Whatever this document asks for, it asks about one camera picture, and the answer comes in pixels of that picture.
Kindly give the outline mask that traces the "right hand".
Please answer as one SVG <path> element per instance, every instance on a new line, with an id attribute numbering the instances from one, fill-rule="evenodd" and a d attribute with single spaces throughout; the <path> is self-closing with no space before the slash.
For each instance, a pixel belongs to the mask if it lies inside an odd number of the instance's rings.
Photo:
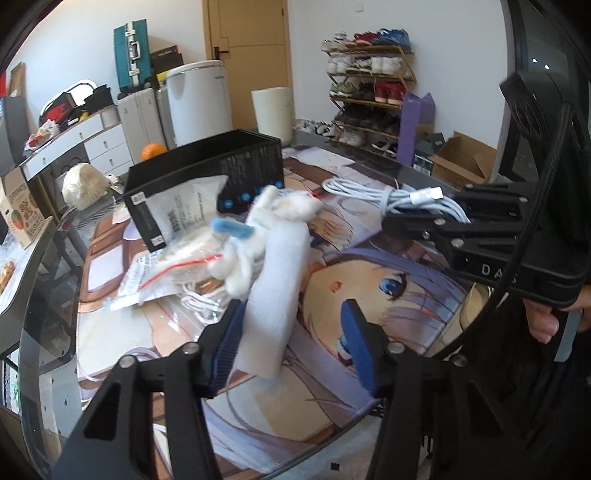
<path id="1" fill-rule="evenodd" d="M 531 300 L 524 300 L 526 317 L 530 333 L 539 342 L 548 344 L 559 330 L 559 321 L 552 314 L 549 306 L 536 303 Z M 564 312 L 581 310 L 582 317 L 578 331 L 584 332 L 590 329 L 591 325 L 591 286 L 584 285 L 577 300 L 570 306 L 563 309 Z"/>

